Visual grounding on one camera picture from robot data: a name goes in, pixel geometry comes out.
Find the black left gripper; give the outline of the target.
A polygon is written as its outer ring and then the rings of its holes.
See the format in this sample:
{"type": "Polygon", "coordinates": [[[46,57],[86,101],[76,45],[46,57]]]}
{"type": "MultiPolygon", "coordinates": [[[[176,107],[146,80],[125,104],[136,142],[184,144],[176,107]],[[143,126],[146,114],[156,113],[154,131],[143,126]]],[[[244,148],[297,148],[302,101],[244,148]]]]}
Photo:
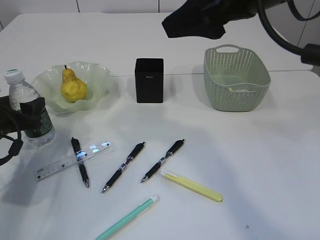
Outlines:
{"type": "Polygon", "coordinates": [[[0,133],[7,135],[25,127],[41,127],[42,112],[45,109],[45,98],[20,103],[21,112],[11,108],[9,97],[0,98],[0,133]]]}

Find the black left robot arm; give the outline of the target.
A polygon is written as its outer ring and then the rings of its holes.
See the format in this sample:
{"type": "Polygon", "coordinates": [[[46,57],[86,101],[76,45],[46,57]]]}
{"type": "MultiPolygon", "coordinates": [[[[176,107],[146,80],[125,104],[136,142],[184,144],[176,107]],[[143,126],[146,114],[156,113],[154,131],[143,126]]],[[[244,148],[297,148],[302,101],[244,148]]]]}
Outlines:
{"type": "Polygon", "coordinates": [[[14,110],[8,95],[0,98],[0,137],[12,141],[7,156],[0,159],[1,165],[19,154],[23,146],[21,131],[38,129],[42,125],[43,97],[19,105],[21,111],[14,110]]]}

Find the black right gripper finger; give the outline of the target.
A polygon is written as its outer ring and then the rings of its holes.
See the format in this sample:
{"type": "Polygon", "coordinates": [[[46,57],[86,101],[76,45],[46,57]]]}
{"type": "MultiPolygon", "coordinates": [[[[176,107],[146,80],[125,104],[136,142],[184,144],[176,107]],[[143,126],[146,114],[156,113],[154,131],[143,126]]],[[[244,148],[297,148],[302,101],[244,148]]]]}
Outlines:
{"type": "Polygon", "coordinates": [[[168,38],[203,37],[220,39],[225,33],[220,22],[219,0],[187,0],[162,21],[168,38]]]}

